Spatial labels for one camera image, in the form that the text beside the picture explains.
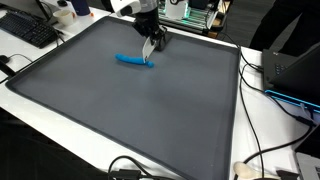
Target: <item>white desk surface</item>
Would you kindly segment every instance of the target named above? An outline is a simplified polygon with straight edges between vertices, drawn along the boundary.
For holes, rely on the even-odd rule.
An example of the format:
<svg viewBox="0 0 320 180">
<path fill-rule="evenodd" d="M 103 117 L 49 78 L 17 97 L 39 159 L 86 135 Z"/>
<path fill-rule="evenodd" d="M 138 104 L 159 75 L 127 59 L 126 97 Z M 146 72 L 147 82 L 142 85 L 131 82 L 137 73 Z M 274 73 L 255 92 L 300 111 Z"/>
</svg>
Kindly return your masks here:
<svg viewBox="0 0 320 180">
<path fill-rule="evenodd" d="M 56 28 L 60 29 L 66 34 L 65 39 L 69 39 L 101 17 L 108 16 L 110 14 L 109 12 L 97 10 L 95 8 L 91 8 L 91 11 L 94 12 L 94 17 L 77 17 L 73 25 L 69 27 L 56 25 Z M 4 13 L 4 11 L 0 11 L 0 17 L 3 16 Z M 125 17 L 123 19 L 129 21 L 133 20 L 129 17 Z M 214 43 L 233 46 L 225 42 L 194 35 L 180 30 L 175 30 L 172 28 L 169 28 L 169 30 L 184 34 L 186 36 L 192 36 Z M 0 31 L 0 39 L 0 54 L 10 56 L 15 53 L 20 53 L 28 56 L 32 60 L 36 60 L 40 56 L 56 47 L 56 44 L 52 43 L 44 49 L 38 49 L 3 31 Z M 247 48 L 242 48 L 242 50 L 244 56 L 249 62 L 260 64 L 261 52 Z M 9 66 L 14 70 L 19 70 L 27 64 L 28 61 L 22 57 L 14 57 L 9 63 Z M 246 69 L 244 77 L 248 83 L 255 87 L 262 88 L 261 75 L 254 72 L 249 67 Z M 0 72 L 0 80 L 4 78 L 5 75 Z M 244 99 L 252 119 L 253 126 L 255 127 L 261 142 L 262 149 L 287 143 L 300 137 L 307 131 L 307 127 L 305 125 L 297 123 L 291 117 L 284 114 L 275 103 L 260 93 L 249 89 L 245 85 L 243 85 L 243 92 Z M 284 105 L 288 111 L 294 114 L 302 114 L 300 108 L 287 104 Z M 163 175 L 181 179 L 174 173 L 166 170 L 164 167 L 127 148 L 122 147 L 121 145 L 118 145 L 104 136 L 101 136 L 67 119 L 66 117 L 52 112 L 36 103 L 20 97 L 19 95 L 16 95 L 15 93 L 9 91 L 5 87 L 4 83 L 0 84 L 0 107 L 99 169 L 107 170 L 109 164 L 114 158 L 120 155 L 129 155 L 149 167 L 150 169 L 148 170 L 154 175 Z M 233 130 L 230 180 L 233 179 L 234 176 L 232 170 L 233 163 L 236 161 L 243 161 L 257 150 L 256 141 L 241 104 L 240 95 L 238 95 Z M 275 170 L 279 168 L 294 172 L 297 171 L 292 147 L 287 147 L 265 154 L 264 162 L 267 172 L 275 173 Z M 250 165 L 259 169 L 259 159 L 254 159 Z M 115 167 L 135 168 L 132 163 L 126 160 L 119 161 L 119 163 L 115 164 Z"/>
</svg>

